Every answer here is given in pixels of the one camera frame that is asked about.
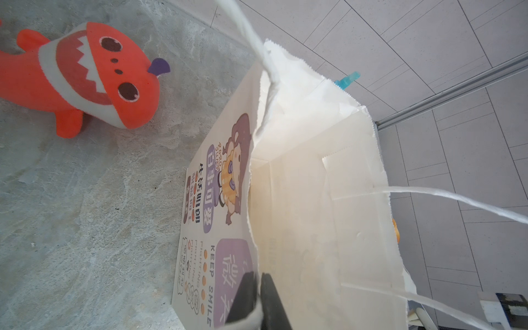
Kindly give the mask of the white printed paper bag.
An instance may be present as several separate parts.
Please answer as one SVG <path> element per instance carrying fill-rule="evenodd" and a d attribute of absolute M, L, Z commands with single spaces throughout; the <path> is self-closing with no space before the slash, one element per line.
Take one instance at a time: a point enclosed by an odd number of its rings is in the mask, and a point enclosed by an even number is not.
<path fill-rule="evenodd" d="M 407 329 L 408 304 L 491 324 L 420 296 L 393 228 L 378 131 L 365 106 L 262 41 L 220 1 L 257 62 L 189 164 L 172 305 L 185 329 L 261 329 L 272 276 L 292 329 Z M 243 275 L 257 304 L 226 324 Z"/>

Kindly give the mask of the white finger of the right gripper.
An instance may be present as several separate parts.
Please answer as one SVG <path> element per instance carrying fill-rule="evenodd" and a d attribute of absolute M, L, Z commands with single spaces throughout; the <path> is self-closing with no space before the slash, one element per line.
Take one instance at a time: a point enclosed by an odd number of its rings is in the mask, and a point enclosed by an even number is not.
<path fill-rule="evenodd" d="M 410 302 L 408 304 L 408 329 L 409 330 L 438 330 L 422 304 Z"/>

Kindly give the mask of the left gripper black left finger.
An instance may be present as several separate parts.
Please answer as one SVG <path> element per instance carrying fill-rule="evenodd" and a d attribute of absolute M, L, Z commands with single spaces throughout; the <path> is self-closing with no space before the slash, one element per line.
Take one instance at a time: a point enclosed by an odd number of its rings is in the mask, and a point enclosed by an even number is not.
<path fill-rule="evenodd" d="M 250 315 L 257 304 L 257 288 L 257 275 L 254 272 L 245 273 L 236 291 L 226 324 L 235 323 Z"/>

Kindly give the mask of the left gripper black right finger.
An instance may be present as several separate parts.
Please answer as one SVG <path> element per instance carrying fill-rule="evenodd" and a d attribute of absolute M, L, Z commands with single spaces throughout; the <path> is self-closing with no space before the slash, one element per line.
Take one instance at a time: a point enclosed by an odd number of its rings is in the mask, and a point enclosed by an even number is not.
<path fill-rule="evenodd" d="M 261 277 L 262 330 L 292 330 L 273 278 L 268 273 Z"/>

